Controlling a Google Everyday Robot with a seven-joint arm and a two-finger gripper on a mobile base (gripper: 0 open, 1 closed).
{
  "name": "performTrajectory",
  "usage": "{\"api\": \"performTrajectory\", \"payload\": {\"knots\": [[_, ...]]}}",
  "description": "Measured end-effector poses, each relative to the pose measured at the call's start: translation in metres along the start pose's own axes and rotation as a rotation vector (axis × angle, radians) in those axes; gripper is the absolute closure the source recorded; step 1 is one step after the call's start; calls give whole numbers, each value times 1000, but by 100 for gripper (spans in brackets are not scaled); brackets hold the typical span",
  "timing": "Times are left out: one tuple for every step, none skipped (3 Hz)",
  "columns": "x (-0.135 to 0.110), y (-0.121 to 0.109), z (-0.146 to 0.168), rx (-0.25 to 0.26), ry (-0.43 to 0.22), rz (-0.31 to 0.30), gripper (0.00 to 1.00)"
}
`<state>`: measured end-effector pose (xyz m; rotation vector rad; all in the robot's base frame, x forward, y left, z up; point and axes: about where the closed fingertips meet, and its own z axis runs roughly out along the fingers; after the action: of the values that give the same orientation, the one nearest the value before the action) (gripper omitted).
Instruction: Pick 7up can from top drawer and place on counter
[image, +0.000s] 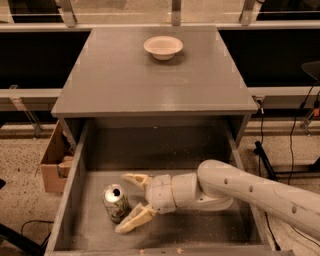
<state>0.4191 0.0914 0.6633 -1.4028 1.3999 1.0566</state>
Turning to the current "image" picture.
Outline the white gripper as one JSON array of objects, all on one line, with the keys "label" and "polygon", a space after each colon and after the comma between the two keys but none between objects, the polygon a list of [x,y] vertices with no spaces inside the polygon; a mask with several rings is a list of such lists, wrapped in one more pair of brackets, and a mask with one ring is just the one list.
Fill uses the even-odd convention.
[{"label": "white gripper", "polygon": [[117,233],[128,233],[150,222],[157,213],[166,214],[176,210],[170,175],[150,177],[146,174],[125,173],[121,178],[145,191],[149,205],[137,204],[115,227]]}]

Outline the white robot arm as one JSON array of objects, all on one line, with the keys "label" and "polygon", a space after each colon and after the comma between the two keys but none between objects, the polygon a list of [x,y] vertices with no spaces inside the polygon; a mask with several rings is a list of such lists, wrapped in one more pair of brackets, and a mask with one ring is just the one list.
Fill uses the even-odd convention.
[{"label": "white robot arm", "polygon": [[126,173],[122,179],[143,190],[147,204],[137,204],[116,226],[118,233],[128,233],[157,214],[178,209],[221,211],[240,199],[320,239],[319,194],[250,174],[218,160],[202,162],[193,173]]}]

